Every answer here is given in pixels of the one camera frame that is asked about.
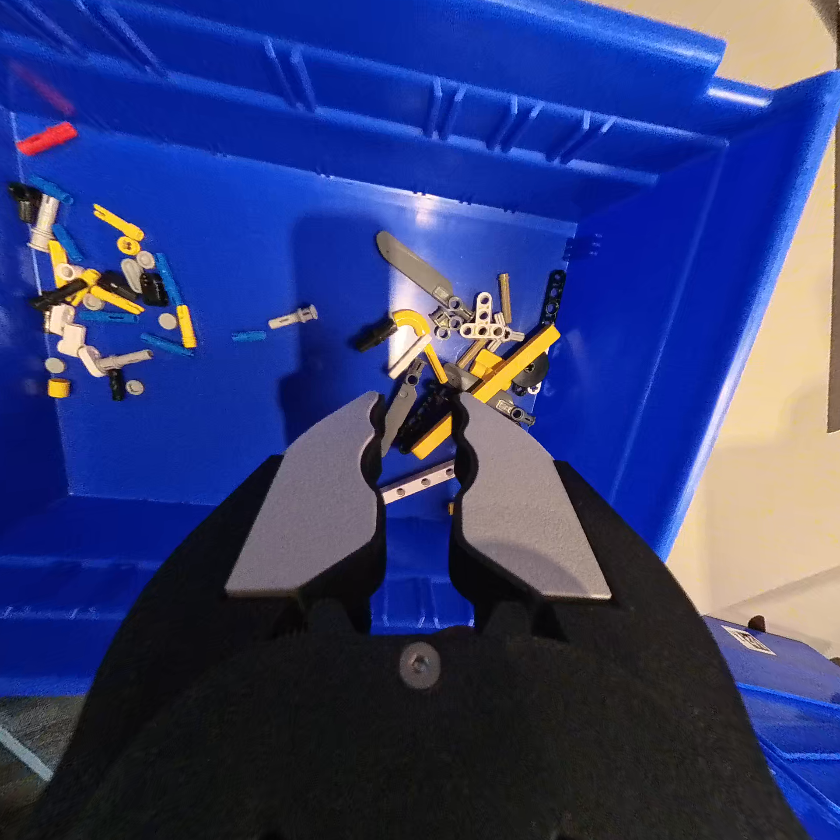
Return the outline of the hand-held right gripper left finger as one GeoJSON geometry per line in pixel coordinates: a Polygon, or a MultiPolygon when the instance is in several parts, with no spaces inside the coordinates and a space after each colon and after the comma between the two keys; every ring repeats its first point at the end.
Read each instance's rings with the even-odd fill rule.
{"type": "Polygon", "coordinates": [[[290,444],[228,576],[228,595],[366,599],[382,582],[384,403],[365,392],[290,444]]]}

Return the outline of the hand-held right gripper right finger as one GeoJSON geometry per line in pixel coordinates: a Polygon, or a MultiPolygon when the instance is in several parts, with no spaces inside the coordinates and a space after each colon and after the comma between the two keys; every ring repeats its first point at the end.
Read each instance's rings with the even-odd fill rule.
{"type": "Polygon", "coordinates": [[[452,426],[458,546],[548,601],[609,600],[610,587],[550,453],[468,393],[456,398],[452,426]]]}

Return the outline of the large blue plastic bin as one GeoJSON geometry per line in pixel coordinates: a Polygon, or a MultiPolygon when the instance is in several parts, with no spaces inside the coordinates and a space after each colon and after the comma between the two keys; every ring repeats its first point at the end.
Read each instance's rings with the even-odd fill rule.
{"type": "Polygon", "coordinates": [[[2,694],[84,693],[213,507],[391,394],[396,340],[354,337],[436,304],[382,230],[466,301],[507,272],[524,332],[568,272],[534,435],[664,559],[838,115],[836,70],[757,87],[726,47],[583,2],[2,2],[2,694]],[[17,152],[62,122],[76,139],[17,152]],[[143,394],[71,360],[48,396],[49,262],[5,186],[31,175],[73,196],[95,267],[120,257],[94,203],[170,260],[198,348],[134,367],[143,394]]]}

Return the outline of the pile of yellow grey lego parts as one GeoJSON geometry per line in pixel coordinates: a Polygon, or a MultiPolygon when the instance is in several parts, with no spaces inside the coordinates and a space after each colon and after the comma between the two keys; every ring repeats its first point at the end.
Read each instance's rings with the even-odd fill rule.
{"type": "Polygon", "coordinates": [[[385,316],[398,325],[396,333],[408,329],[413,341],[387,372],[399,386],[385,415],[382,453],[396,448],[419,459],[431,455],[451,435],[453,406],[462,393],[531,427],[535,417],[516,399],[538,392],[548,374],[549,352],[560,339],[555,323],[565,271],[550,273],[538,324],[523,332],[512,324],[507,274],[498,276],[498,296],[483,290],[469,302],[392,234],[382,230],[375,243],[391,268],[436,303],[429,314],[402,308],[385,316]]]}

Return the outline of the light grey lego beam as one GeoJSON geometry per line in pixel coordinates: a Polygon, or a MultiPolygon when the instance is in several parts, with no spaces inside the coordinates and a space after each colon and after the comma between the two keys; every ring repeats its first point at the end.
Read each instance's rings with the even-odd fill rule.
{"type": "Polygon", "coordinates": [[[380,488],[384,504],[407,499],[428,489],[438,487],[455,478],[455,460],[450,459],[428,467],[390,485],[380,488]]]}

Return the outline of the black lego pin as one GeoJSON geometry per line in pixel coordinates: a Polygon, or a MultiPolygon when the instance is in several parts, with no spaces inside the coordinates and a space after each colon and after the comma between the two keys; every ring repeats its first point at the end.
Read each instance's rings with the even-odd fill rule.
{"type": "Polygon", "coordinates": [[[354,347],[362,353],[372,350],[389,340],[398,329],[393,318],[384,318],[365,330],[355,341],[354,347]]]}

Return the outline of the heap of small lego pins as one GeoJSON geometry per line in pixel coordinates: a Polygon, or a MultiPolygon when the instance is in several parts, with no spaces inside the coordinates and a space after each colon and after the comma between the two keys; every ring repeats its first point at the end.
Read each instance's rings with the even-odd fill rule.
{"type": "Polygon", "coordinates": [[[94,219],[109,228],[120,257],[118,268],[99,269],[61,221],[74,202],[67,190],[38,175],[5,186],[28,229],[28,247],[49,262],[51,286],[28,299],[53,343],[44,362],[49,397],[58,401],[70,396],[70,361],[106,382],[111,399],[120,403],[144,393],[144,384],[132,372],[137,365],[156,354],[195,356],[198,340],[191,310],[170,260],[150,250],[141,226],[100,203],[92,205],[94,219]]]}

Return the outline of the red lego pin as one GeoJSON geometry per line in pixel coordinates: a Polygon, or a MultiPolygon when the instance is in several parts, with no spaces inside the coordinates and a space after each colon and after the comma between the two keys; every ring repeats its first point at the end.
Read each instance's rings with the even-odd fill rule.
{"type": "Polygon", "coordinates": [[[70,122],[61,122],[16,141],[15,148],[18,153],[24,156],[37,156],[58,148],[77,137],[78,131],[70,122]]]}

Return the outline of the blue bin with white label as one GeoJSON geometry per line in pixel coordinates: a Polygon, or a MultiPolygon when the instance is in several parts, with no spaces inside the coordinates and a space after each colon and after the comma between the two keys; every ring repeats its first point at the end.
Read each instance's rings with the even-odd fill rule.
{"type": "Polygon", "coordinates": [[[705,616],[764,758],[810,837],[839,838],[839,670],[813,647],[705,616]]]}

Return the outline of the dark grey post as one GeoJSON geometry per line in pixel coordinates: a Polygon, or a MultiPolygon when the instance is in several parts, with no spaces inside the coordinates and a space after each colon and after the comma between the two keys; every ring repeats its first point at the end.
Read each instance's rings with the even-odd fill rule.
{"type": "MultiPolygon", "coordinates": [[[[820,11],[826,30],[833,36],[836,63],[839,64],[839,6],[838,1],[813,2],[820,11]]],[[[831,347],[829,355],[826,430],[839,430],[839,124],[835,127],[834,151],[834,241],[833,285],[831,314],[831,347]]]]}

